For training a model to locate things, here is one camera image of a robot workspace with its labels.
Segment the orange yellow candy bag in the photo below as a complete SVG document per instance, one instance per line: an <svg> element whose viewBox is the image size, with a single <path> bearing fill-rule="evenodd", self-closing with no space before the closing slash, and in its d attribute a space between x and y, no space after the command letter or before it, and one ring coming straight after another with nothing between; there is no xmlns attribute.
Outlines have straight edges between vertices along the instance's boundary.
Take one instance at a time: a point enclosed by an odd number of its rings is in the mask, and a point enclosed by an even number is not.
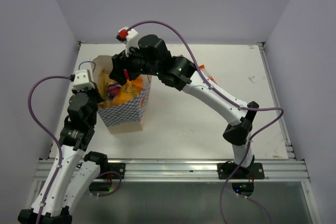
<svg viewBox="0 0 336 224"><path fill-rule="evenodd" d="M112 106L121 105L131 101L143 90L142 86L143 86L143 79L141 77L138 77L132 81L128 80L126 84L122 86L119 94L116 97L114 97L113 100L110 100L108 98L108 95L104 97L102 107L109 108Z"/></svg>

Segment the purple Fox's candy bag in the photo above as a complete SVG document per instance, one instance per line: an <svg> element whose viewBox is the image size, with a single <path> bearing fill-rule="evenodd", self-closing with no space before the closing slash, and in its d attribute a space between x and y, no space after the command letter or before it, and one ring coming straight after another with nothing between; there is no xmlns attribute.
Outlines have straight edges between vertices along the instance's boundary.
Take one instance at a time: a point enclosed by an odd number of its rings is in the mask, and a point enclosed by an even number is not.
<svg viewBox="0 0 336 224"><path fill-rule="evenodd" d="M119 83L108 85L107 87L108 98L110 100L113 100L114 97L116 97L119 94L121 88L122 88L122 85L120 85Z"/></svg>

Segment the blue checkered paper bag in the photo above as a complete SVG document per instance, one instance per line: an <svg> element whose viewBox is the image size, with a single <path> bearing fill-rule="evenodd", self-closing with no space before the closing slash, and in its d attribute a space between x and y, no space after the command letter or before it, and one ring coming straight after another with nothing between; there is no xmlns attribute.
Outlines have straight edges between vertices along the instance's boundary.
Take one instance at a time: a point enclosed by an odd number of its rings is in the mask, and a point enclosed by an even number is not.
<svg viewBox="0 0 336 224"><path fill-rule="evenodd" d="M78 66L79 70L88 67L92 73L93 81L98 86L99 73L104 70L108 74L112 70L110 56L98 56L93 60L85 60ZM143 90L131 101L103 108L98 104L98 114L111 134L137 132L143 130L143 116L149 101L152 78L148 75L140 75L143 79Z"/></svg>

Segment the clear orange snack packet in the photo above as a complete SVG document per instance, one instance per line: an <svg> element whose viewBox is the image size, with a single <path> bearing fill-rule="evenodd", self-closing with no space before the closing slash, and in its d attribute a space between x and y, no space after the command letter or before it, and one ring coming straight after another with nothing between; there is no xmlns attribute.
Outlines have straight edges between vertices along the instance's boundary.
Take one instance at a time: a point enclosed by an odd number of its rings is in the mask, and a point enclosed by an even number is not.
<svg viewBox="0 0 336 224"><path fill-rule="evenodd" d="M212 82L216 83L216 81L214 80L213 76L206 70L204 65L199 65L199 68L201 70L201 72Z"/></svg>

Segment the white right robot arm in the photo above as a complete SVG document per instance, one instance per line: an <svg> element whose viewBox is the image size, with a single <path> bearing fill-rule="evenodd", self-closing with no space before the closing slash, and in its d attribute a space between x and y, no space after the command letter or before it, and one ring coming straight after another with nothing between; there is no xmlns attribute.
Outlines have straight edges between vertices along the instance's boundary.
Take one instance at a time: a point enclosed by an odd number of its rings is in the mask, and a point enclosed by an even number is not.
<svg viewBox="0 0 336 224"><path fill-rule="evenodd" d="M110 79L125 85L140 75L156 76L168 87L183 91L216 111L228 123L223 138L234 152L234 172L246 178L253 171L255 157L248 139L258 104L221 96L224 90L203 74L197 65L183 56L172 56L163 39L156 35L132 35L125 30L117 35L125 50L112 56Z"/></svg>

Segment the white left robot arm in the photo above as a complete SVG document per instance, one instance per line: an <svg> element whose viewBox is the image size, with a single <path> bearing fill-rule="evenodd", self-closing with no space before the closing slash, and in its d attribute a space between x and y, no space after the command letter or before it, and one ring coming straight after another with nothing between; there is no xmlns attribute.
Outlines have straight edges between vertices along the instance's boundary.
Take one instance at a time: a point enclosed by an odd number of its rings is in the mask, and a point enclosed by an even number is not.
<svg viewBox="0 0 336 224"><path fill-rule="evenodd" d="M61 152L33 204L20 211L19 223L71 223L71 214L92 181L107 176L107 156L86 151L95 133L100 102L97 89L73 92L60 134Z"/></svg>

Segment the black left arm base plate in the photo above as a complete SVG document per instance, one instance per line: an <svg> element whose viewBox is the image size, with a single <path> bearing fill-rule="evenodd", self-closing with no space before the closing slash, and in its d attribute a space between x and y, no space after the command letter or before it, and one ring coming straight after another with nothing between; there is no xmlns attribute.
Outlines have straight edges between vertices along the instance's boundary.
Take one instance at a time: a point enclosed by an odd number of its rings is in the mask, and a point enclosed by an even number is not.
<svg viewBox="0 0 336 224"><path fill-rule="evenodd" d="M104 166L103 170L100 171L96 179L107 179L109 181L113 179L122 180L124 179L125 171L125 163L108 163Z"/></svg>

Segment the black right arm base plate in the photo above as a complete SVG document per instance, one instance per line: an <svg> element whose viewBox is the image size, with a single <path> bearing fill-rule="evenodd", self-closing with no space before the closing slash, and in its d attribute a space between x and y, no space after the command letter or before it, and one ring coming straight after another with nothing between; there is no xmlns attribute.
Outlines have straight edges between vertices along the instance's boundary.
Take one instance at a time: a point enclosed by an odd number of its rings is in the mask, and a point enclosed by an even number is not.
<svg viewBox="0 0 336 224"><path fill-rule="evenodd" d="M249 167L240 167L237 172L230 176L237 165L232 161L217 163L217 173L219 179L265 179L265 173L262 163L252 163Z"/></svg>

